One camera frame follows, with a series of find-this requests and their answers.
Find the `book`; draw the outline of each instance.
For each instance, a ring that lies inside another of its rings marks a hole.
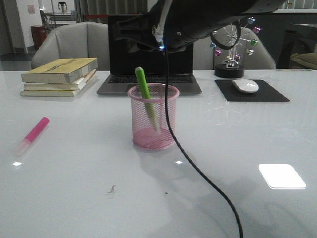
[[[24,83],[24,90],[80,90],[95,72],[96,70],[94,69],[73,83]]]
[[[84,83],[78,84],[77,90],[22,90],[20,91],[21,96],[35,96],[35,97],[74,97],[78,94],[94,77],[96,70],[91,71],[86,77],[83,79]]]
[[[21,77],[25,83],[72,83],[97,67],[97,58],[57,59]]]

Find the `mouse pad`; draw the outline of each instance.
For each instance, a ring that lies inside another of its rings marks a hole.
[[[253,79],[259,90],[255,93],[241,93],[232,84],[230,79],[217,79],[216,84],[228,101],[232,102],[289,102],[289,100],[279,93],[275,88],[264,80]]]

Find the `white table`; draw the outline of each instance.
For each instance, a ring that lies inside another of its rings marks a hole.
[[[108,72],[75,98],[20,97],[21,73],[0,72],[1,238],[238,237],[229,205],[176,145],[133,146],[130,99],[96,95]],[[245,72],[287,103],[228,102],[212,71],[195,76],[203,93],[178,99],[176,136],[232,200],[244,236],[316,237],[316,71]],[[49,126],[13,166],[14,147],[44,116]],[[271,189],[260,164],[289,164],[307,186]]]

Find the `gray chair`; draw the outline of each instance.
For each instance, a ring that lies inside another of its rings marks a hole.
[[[225,35],[227,31],[231,30],[231,26],[226,26],[219,29],[217,32],[220,35]],[[258,36],[253,33],[249,28],[243,28],[241,30],[241,38],[237,44],[237,52],[241,55],[239,62],[245,69],[276,69],[276,64],[272,56],[266,50]],[[250,40],[256,39],[258,44],[252,46]],[[195,70],[210,70],[214,69],[214,66],[221,64],[226,56],[228,56],[228,50],[222,50],[220,56],[214,56],[213,50],[210,48],[210,37],[198,40],[194,43],[194,69]],[[253,49],[252,55],[246,54],[247,49]]]
[[[32,58],[36,68],[56,59],[98,58],[98,70],[109,70],[108,25],[82,22],[55,28]]]

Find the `white mouse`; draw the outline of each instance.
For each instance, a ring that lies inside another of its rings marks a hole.
[[[257,83],[250,79],[235,79],[232,81],[232,83],[235,86],[235,88],[242,93],[255,93],[259,89]]]

